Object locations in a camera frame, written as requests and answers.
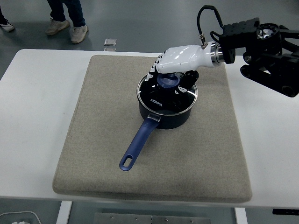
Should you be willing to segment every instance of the metal rim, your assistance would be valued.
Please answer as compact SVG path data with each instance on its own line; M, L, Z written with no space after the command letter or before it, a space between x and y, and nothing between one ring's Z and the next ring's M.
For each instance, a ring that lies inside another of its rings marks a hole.
M194 91L195 91L195 98L194 98L192 104L191 104L187 109L185 109L185 110L183 110L183 111L181 111L181 112L179 112L179 113L174 113L174 114L163 114L163 113L158 113L158 112L156 112L156 111L154 111L154 110L148 108L148 107L144 104L144 102L141 100L140 91L139 91L139 90L140 90L141 83L146 79L146 77L147 77L147 75L145 75L145 76L139 81L139 83L138 83L138 86L137 86L137 97L138 97L139 102L140 102L140 103L141 103L147 110L149 110L150 112L152 112L152 113L154 113L154 114L157 114L157 115L161 115L161 116L168 116L168 117L171 117L171 116L177 116L177 115L180 115L180 114L183 114L183 113L187 112L187 111L190 110L190 109L193 107L193 105L195 104L195 102L196 102L196 100L197 100L197 97L198 97L198 89L197 89L196 84L193 85L193 87L194 87Z

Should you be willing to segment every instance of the gray felt mat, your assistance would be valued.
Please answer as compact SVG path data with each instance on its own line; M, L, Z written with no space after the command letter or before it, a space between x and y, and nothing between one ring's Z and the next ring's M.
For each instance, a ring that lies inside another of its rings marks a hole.
M143 119L136 88L156 58L93 56L65 140L53 189L111 199L245 202L247 165L224 66L199 68L189 119L156 129L133 168L119 162Z

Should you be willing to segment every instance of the white table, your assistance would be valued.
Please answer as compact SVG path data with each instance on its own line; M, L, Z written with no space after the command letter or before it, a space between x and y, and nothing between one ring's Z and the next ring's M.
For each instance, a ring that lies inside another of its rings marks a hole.
M57 162L93 55L159 54L19 51L0 80L0 197L121 203L58 195L52 190ZM243 64L242 57L237 56L226 70L253 197L241 204L186 204L298 208L299 96L288 98L244 78L240 74Z

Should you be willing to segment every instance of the jeans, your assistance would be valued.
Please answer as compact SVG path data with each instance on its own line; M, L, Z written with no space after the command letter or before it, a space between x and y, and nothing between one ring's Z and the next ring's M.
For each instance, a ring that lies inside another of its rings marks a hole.
M80 0L48 0L48 3L52 9L50 16L53 20L60 22L65 21L64 7L62 5L62 3L64 3L74 27L85 26Z

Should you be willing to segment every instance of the white robotic hand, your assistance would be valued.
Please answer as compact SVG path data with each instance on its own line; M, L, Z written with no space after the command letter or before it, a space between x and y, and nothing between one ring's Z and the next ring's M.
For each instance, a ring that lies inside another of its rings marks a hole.
M184 73L186 76L176 90L177 94L184 93L196 82L198 67L214 68L223 61L221 47L215 42L207 43L204 48L199 45L169 48L159 55L145 81L155 80L159 74Z

